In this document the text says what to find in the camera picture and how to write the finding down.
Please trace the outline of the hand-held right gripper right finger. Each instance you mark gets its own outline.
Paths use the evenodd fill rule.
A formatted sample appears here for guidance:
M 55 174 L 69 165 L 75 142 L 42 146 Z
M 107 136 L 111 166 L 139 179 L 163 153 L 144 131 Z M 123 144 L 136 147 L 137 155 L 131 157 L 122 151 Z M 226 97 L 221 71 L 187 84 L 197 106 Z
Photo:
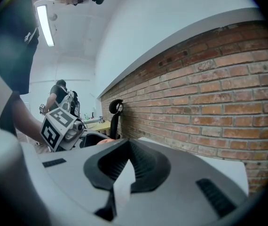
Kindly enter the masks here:
M 135 174 L 131 193 L 146 193 L 157 189 L 169 176 L 171 163 L 161 152 L 154 150 L 142 141 L 129 140 L 129 160 Z

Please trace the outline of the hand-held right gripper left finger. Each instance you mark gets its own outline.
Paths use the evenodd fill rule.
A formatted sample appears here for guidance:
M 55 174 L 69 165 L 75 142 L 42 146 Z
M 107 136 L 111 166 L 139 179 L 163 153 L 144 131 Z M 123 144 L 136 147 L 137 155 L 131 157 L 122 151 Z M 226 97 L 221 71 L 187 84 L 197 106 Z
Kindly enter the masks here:
M 129 140 L 123 139 L 117 144 L 90 156 L 84 164 L 84 174 L 94 188 L 109 192 L 104 207 L 95 211 L 95 215 L 112 221 L 117 216 L 113 185 L 122 173 L 129 159 Z

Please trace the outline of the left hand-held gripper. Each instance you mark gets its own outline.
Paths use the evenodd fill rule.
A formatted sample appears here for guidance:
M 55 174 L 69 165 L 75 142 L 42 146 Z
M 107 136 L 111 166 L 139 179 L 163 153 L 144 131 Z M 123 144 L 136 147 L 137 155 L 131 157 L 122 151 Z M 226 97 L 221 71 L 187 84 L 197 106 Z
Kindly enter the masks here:
M 45 115 L 40 134 L 52 152 L 78 150 L 109 138 L 86 128 L 82 121 L 60 107 Z

